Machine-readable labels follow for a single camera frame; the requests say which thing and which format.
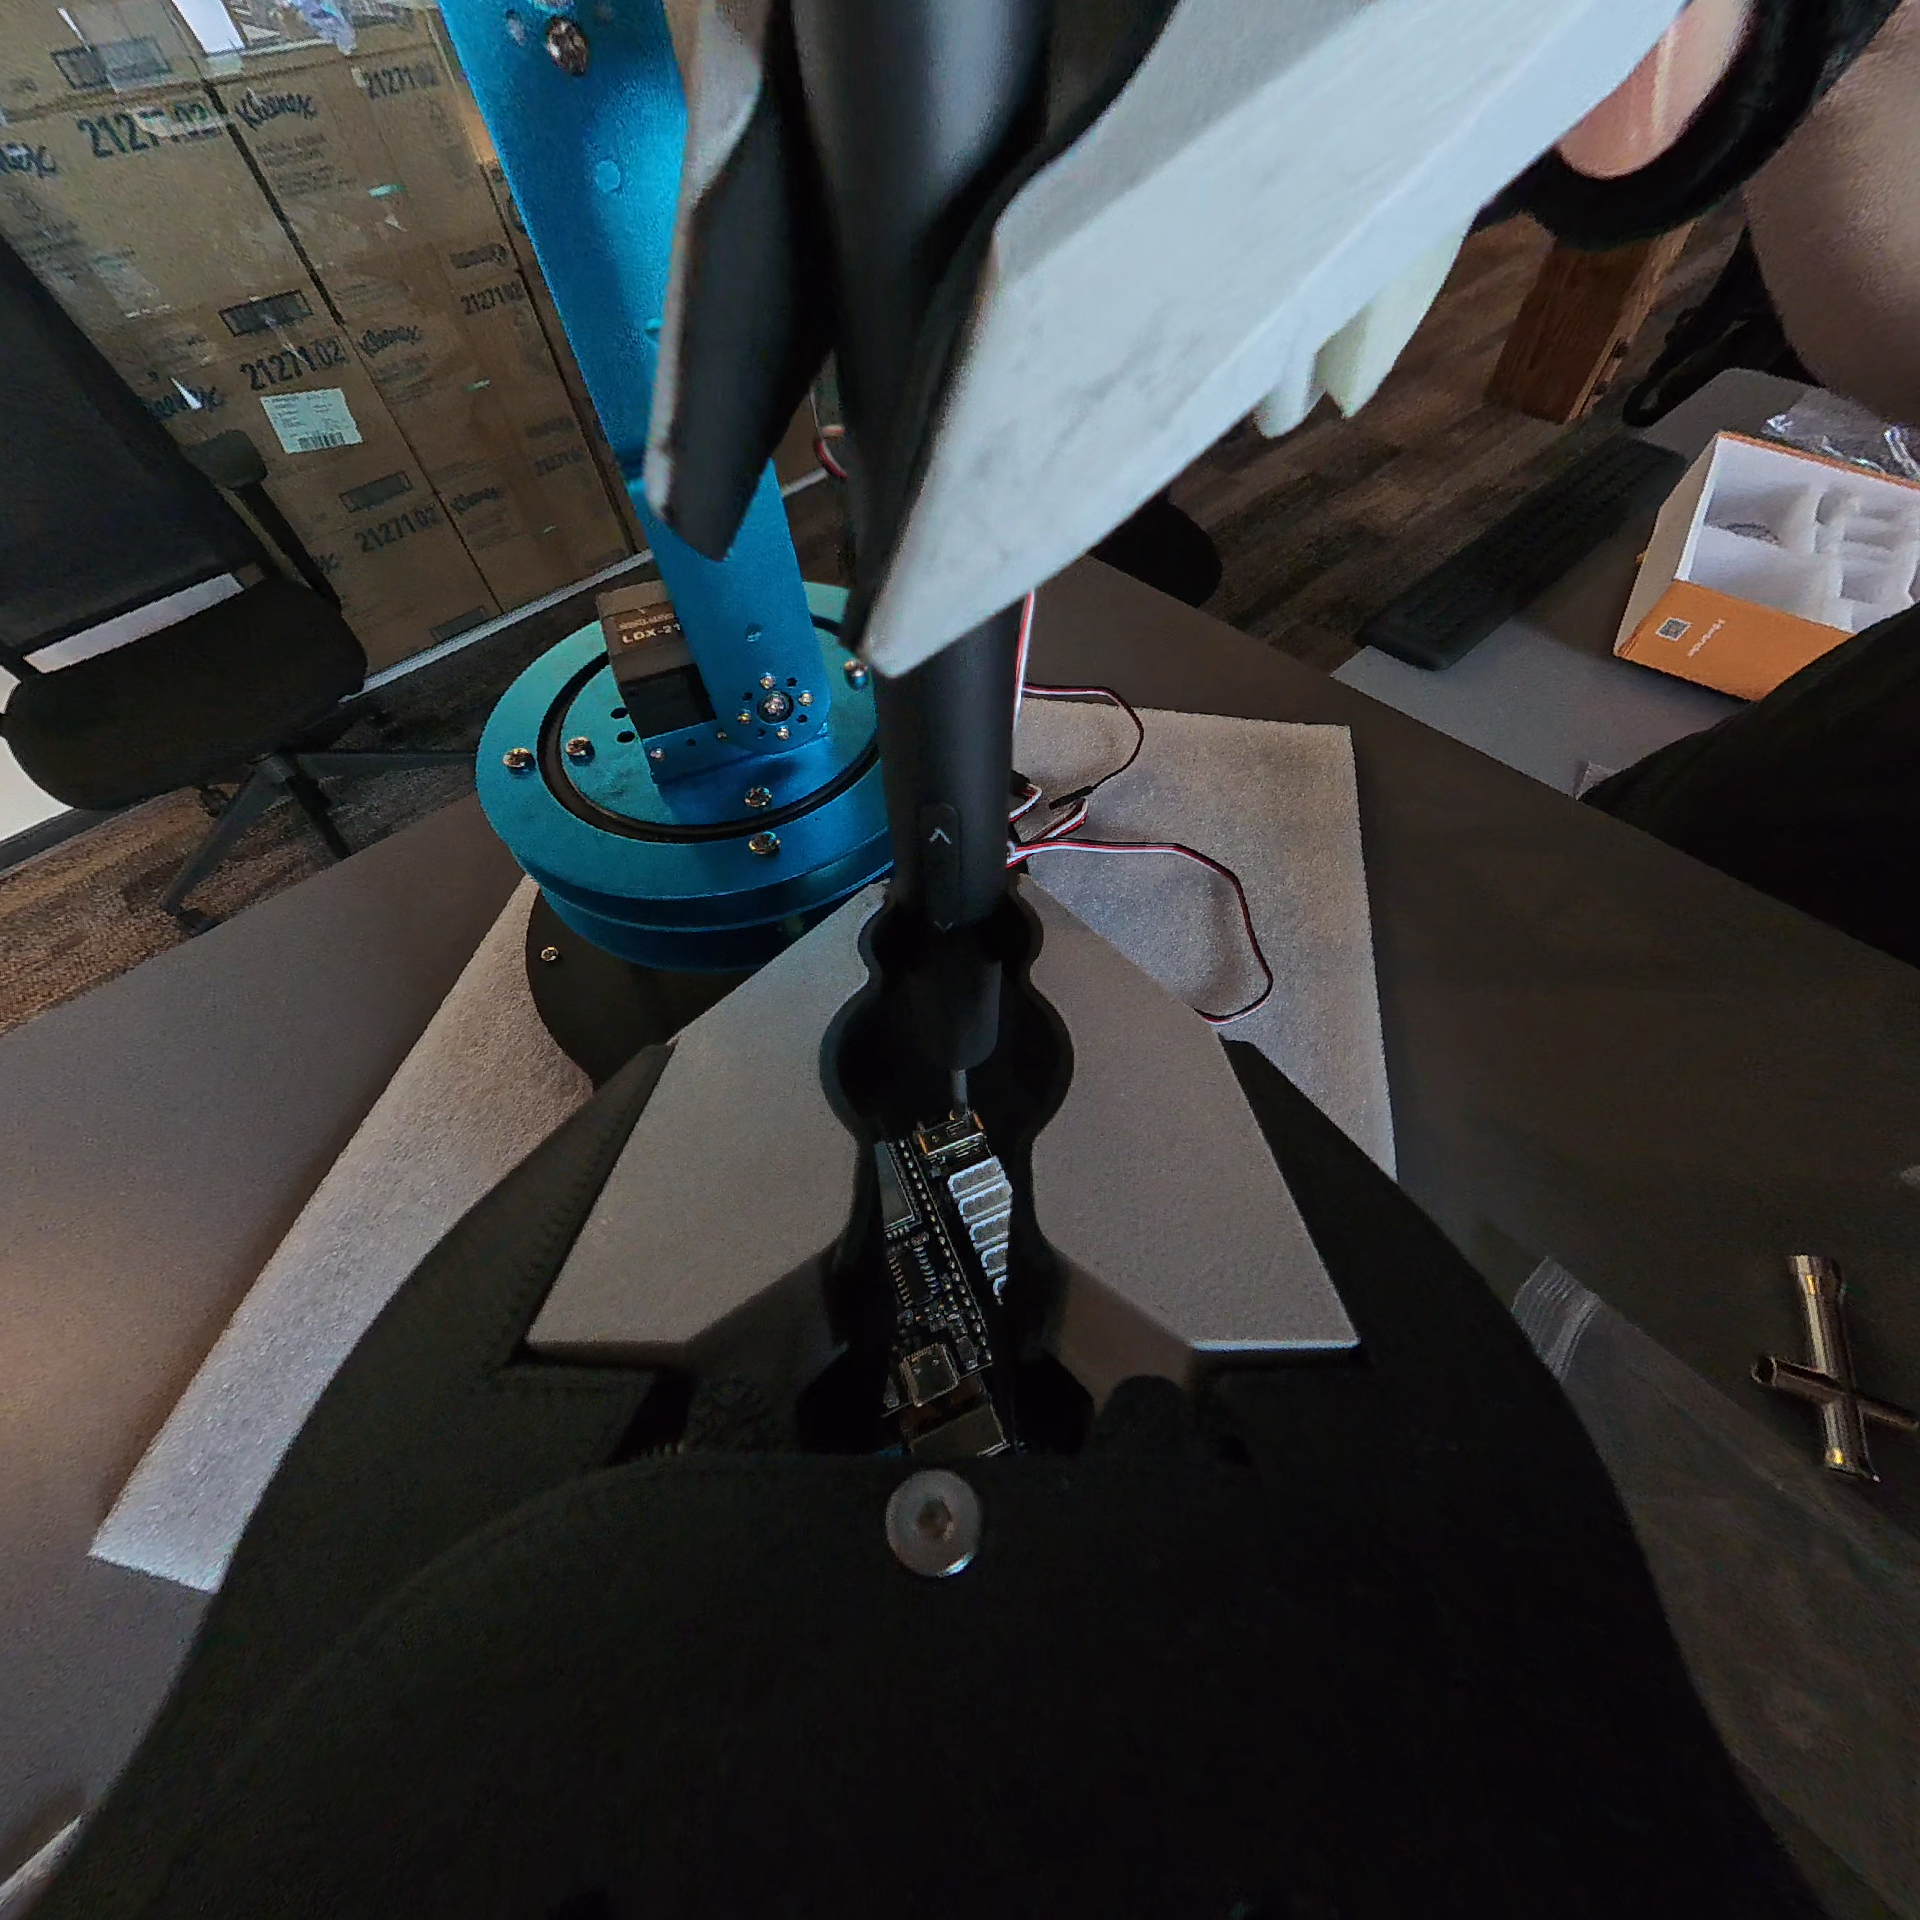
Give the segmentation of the stack of cardboard boxes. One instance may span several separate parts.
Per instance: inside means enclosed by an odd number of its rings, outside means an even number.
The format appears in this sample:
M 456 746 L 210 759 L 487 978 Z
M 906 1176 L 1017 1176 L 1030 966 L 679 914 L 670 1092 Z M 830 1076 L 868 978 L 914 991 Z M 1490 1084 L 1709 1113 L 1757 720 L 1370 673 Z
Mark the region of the stack of cardboard boxes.
M 772 472 L 727 563 L 642 503 L 681 138 L 660 6 L 4 6 L 4 239 L 372 665 L 639 548 L 705 651 L 805 642 Z

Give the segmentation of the metal cross socket wrench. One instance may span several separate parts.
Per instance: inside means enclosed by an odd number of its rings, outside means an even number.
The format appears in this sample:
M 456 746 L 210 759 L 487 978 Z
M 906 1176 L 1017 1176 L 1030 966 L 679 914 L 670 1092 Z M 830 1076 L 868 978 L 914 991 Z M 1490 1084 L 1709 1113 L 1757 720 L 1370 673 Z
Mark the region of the metal cross socket wrench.
M 1870 1436 L 1877 1430 L 1916 1436 L 1916 1410 L 1860 1385 L 1848 1323 L 1846 1287 L 1823 1256 L 1790 1256 L 1793 1297 L 1802 1314 L 1808 1355 L 1788 1360 L 1760 1354 L 1749 1370 L 1756 1388 L 1802 1403 L 1820 1422 L 1821 1468 L 1840 1480 L 1878 1487 Z

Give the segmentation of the black keyboard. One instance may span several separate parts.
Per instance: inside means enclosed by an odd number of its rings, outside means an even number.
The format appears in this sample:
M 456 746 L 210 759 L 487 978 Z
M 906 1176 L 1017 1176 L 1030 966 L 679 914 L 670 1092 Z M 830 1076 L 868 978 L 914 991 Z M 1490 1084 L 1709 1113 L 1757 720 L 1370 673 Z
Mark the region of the black keyboard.
M 1508 513 L 1374 614 L 1360 650 L 1447 671 L 1646 510 L 1687 468 L 1677 451 L 1613 435 L 1526 491 Z

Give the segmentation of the person's black shirt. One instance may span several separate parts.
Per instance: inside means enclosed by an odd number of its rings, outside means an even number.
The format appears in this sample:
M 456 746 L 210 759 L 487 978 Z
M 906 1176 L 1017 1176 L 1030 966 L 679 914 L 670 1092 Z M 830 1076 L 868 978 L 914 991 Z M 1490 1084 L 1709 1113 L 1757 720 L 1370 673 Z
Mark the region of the person's black shirt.
M 1918 608 L 1583 803 L 1916 967 Z

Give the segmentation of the wooden pillar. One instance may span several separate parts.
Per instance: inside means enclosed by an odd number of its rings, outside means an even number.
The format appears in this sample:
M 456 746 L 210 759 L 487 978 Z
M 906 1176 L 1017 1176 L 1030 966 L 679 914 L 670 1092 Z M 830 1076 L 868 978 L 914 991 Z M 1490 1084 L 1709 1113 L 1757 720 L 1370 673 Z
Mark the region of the wooden pillar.
M 1553 242 L 1520 305 L 1484 398 L 1511 414 L 1569 426 L 1610 384 L 1648 321 L 1690 225 L 1628 248 Z

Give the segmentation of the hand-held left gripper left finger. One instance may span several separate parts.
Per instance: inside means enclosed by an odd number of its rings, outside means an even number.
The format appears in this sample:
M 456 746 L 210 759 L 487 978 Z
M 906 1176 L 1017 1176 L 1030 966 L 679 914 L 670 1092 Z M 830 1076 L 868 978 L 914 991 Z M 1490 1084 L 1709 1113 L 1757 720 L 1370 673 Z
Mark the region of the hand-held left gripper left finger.
M 624 1449 L 887 1449 L 873 1142 L 830 1034 L 871 983 L 854 894 L 673 1041 L 528 1330 L 541 1360 L 650 1379 Z

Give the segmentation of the light grey table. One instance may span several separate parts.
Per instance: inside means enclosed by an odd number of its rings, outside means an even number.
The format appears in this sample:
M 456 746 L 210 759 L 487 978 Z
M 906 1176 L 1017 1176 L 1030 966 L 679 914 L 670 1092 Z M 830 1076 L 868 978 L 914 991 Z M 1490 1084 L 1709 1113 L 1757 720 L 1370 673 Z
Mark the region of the light grey table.
M 1546 478 L 1613 435 L 1677 451 L 1688 468 L 1722 430 L 1916 482 L 1916 427 L 1882 424 L 1831 394 L 1760 374 L 1716 375 L 1641 432 L 1608 427 L 1590 439 L 1575 436 L 1575 456 Z M 1756 704 L 1616 656 L 1658 508 L 1630 519 L 1452 668 L 1422 671 L 1360 650 L 1337 674 L 1569 795 Z

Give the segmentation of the white foam sheet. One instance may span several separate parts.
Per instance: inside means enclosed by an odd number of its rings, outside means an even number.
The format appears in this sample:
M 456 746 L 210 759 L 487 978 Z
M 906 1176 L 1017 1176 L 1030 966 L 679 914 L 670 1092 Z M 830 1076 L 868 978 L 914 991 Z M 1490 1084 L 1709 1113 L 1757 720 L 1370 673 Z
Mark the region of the white foam sheet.
M 1345 727 L 1150 712 L 1092 835 L 1175 842 L 1244 881 L 1277 988 L 1226 1027 L 1384 1172 L 1393 1122 Z M 88 1555 L 214 1594 L 284 1451 L 426 1248 L 588 1097 L 537 1018 L 520 881 L 418 1046 L 263 1265 Z

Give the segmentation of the grey desk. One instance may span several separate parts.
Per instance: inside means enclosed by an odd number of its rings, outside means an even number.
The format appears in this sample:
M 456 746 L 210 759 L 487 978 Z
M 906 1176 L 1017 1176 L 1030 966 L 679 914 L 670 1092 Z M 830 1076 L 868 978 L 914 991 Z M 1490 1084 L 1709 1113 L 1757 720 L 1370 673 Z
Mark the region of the grey desk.
M 1709 1228 L 1844 1226 L 1916 1145 L 1913 975 L 1650 843 L 1495 800 L 1361 720 L 1412 1195 L 1549 1254 L 1757 1280 Z M 1225 1449 L 990 1466 L 983 1572 L 881 1572 L 880 1464 L 562 1436 L 639 1372 L 424 1335 L 421 1546 L 297 1616 L 221 1599 L 129 1785 L 31 1915 L 1816 1915 L 1916 1882 L 1911 1539 L 1790 1563 L 1757 1496 L 1653 1481 L 1641 1550 L 1560 1384 L 1455 1258 L 1368 1242 L 1384 1363 L 1230 1376 Z

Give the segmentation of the large clear zip bag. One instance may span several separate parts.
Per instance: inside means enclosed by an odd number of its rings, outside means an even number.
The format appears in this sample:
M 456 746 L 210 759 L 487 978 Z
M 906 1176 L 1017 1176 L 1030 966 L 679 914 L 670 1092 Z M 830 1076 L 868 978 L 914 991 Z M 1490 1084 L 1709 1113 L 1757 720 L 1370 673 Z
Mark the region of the large clear zip bag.
M 1552 1259 L 1512 1314 L 1638 1531 L 1734 1756 L 1870 1836 L 1916 1827 L 1916 1539 Z

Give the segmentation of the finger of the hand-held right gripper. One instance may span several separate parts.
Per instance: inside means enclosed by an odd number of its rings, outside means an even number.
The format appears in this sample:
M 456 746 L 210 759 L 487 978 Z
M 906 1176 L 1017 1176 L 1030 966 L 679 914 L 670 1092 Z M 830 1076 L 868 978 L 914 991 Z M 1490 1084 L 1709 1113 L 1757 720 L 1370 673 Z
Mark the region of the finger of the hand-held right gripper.
M 821 164 L 786 3 L 666 3 L 685 132 L 646 500 L 729 554 L 832 337 Z
M 903 674 L 1024 599 L 1238 419 L 1365 404 L 1480 207 L 1674 15 L 1176 6 L 991 230 L 871 665 Z

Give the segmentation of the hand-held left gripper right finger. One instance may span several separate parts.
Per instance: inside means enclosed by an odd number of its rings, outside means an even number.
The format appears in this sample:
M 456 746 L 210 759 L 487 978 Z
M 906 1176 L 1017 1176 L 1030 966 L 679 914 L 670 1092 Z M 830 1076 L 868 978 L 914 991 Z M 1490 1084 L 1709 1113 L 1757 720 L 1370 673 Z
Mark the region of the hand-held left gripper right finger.
M 1216 1031 L 1032 881 L 1008 905 L 980 1116 L 1014 1171 L 1045 1355 L 1094 1407 L 1135 1376 L 1356 1355 Z

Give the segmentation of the black circuit board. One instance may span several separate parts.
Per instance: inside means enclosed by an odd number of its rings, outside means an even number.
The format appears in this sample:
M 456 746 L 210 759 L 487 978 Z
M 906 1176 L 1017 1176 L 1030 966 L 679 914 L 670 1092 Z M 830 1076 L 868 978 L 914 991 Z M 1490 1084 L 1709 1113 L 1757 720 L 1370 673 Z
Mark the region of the black circuit board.
M 873 1169 L 890 1298 L 880 1424 L 934 1466 L 1005 1455 L 991 1313 L 1009 1273 L 1013 1182 L 969 1107 L 876 1143 Z

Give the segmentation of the orange white cardboard box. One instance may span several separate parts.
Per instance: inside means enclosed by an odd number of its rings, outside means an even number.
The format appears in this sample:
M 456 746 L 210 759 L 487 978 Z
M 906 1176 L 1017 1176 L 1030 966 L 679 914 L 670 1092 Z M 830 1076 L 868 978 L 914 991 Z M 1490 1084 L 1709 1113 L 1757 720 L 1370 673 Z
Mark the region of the orange white cardboard box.
M 1918 486 L 1719 432 L 1653 523 L 1616 656 L 1757 703 L 1913 610 Z

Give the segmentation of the black electric screwdriver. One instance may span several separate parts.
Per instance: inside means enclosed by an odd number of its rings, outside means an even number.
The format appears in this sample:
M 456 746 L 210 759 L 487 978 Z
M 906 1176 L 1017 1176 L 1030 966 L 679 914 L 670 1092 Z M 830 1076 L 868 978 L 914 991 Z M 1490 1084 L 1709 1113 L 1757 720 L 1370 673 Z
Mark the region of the black electric screwdriver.
M 984 256 L 994 198 L 1045 130 L 1052 6 L 796 6 L 832 230 L 836 361 L 854 449 L 868 646 L 904 584 L 904 530 Z M 1001 608 L 876 687 L 894 842 L 889 993 L 960 1108 L 999 1035 L 986 926 L 1005 890 L 1020 614 Z

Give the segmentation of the black office chair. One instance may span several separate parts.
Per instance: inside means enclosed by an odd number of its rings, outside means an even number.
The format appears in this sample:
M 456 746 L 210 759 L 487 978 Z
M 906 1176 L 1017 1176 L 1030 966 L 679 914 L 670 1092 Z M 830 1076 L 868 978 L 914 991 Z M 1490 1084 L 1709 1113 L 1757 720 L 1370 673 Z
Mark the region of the black office chair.
M 338 604 L 284 572 L 10 248 L 2 267 L 4 742 L 81 812 L 234 785 L 161 894 L 188 894 L 253 819 L 294 803 L 350 846 L 304 767 L 367 659 Z
M 1167 491 L 1146 498 L 1087 556 L 1188 608 L 1212 599 L 1225 570 L 1207 529 L 1173 503 Z

